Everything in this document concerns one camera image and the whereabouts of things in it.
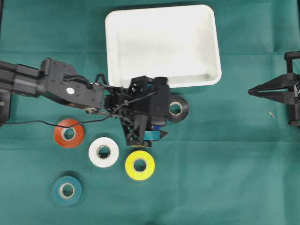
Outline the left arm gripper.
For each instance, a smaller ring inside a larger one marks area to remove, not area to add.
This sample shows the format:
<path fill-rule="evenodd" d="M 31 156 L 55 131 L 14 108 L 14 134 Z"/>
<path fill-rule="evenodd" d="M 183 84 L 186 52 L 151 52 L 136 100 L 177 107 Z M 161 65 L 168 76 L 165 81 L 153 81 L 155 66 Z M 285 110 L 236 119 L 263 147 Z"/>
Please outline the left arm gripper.
<path fill-rule="evenodd" d="M 143 101 L 152 93 L 154 79 L 140 76 L 131 79 L 129 88 L 104 85 L 108 92 L 104 97 L 103 116 L 120 118 L 126 144 L 132 147 L 151 147 L 168 132 L 151 130 L 149 115 L 134 109 L 134 104 Z"/>

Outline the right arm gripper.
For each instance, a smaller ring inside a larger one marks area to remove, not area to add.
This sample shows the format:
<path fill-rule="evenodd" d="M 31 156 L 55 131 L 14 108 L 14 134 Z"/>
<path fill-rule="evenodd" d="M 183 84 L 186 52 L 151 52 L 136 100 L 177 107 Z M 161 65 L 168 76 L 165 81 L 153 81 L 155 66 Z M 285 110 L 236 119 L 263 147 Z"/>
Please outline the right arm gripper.
<path fill-rule="evenodd" d="M 248 90 L 251 96 L 266 98 L 282 104 L 289 105 L 290 126 L 300 126 L 300 75 L 293 72 L 293 60 L 300 58 L 300 52 L 286 52 L 284 59 L 286 61 L 287 74 L 280 75 L 266 83 L 260 84 Z M 291 93 L 287 91 L 267 91 L 286 89 L 292 93 L 293 101 L 290 100 Z"/>

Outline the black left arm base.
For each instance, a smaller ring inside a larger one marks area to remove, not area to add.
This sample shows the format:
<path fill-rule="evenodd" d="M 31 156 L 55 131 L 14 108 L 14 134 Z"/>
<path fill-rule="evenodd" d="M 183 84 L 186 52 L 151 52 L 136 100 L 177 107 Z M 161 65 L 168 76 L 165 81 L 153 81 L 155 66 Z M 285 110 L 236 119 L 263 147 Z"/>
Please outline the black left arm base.
<path fill-rule="evenodd" d="M 0 125 L 2 126 L 10 116 L 11 93 L 0 90 Z"/>

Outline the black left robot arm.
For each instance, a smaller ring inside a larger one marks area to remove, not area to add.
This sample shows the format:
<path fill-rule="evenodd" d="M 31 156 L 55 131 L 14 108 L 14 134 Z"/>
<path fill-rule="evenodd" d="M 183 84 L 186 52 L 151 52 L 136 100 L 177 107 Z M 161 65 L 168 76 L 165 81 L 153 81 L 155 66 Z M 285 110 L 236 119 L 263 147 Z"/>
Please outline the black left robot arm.
<path fill-rule="evenodd" d="M 75 68 L 47 58 L 39 69 L 22 64 L 0 63 L 0 123 L 9 124 L 11 95 L 46 97 L 58 104 L 119 118 L 128 146 L 150 147 L 167 135 L 170 88 L 166 77 L 140 76 L 130 86 L 109 85 L 103 74 L 94 82 L 78 75 Z"/>

